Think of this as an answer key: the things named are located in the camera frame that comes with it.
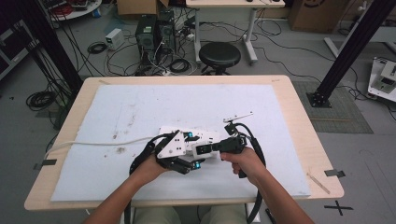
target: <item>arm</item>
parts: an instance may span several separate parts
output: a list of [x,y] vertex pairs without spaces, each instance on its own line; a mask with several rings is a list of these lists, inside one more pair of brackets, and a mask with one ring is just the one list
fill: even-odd
[[253,149],[246,147],[241,154],[221,153],[220,156],[233,164],[233,172],[236,175],[241,169],[247,174],[247,179],[259,190],[276,223],[313,223],[265,168]]
[[151,155],[95,209],[84,223],[117,223],[137,191],[165,171],[167,170],[155,161],[154,155]]

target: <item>white board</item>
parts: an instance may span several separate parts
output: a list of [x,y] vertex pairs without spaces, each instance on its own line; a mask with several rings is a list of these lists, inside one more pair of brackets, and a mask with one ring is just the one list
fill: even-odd
[[[156,136],[162,126],[218,132],[229,137],[223,119],[254,113],[238,121],[259,140],[267,168],[290,195],[309,196],[282,112],[270,85],[101,86],[76,141],[125,142]],[[129,166],[146,142],[122,147],[73,145],[51,200],[102,201],[128,176]],[[206,160],[187,175],[167,172],[147,184],[134,200],[250,199],[257,190],[239,179],[231,164]]]

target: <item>person's left hand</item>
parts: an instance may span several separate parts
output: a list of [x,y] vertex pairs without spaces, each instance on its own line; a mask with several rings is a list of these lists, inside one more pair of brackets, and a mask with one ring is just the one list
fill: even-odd
[[135,181],[143,187],[166,171],[169,170],[161,167],[161,165],[156,162],[155,155],[151,154],[136,168],[136,170],[134,170],[129,178],[134,178]]

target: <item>gray mat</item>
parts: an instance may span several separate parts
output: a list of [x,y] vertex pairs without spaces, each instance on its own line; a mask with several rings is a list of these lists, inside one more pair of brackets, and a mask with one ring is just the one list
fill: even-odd
[[329,101],[332,108],[317,108],[309,104],[307,92],[314,92],[317,82],[293,82],[306,114],[318,133],[373,133],[369,124],[344,88],[336,88]]

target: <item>stool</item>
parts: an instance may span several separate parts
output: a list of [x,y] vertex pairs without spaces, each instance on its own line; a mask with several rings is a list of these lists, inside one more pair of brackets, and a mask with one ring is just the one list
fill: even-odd
[[[218,76],[230,75],[225,69],[239,63],[241,52],[236,46],[229,43],[211,42],[201,47],[199,58],[206,64],[206,67],[201,71],[202,76],[210,76],[212,72]],[[206,72],[207,67],[211,67],[212,70]]]

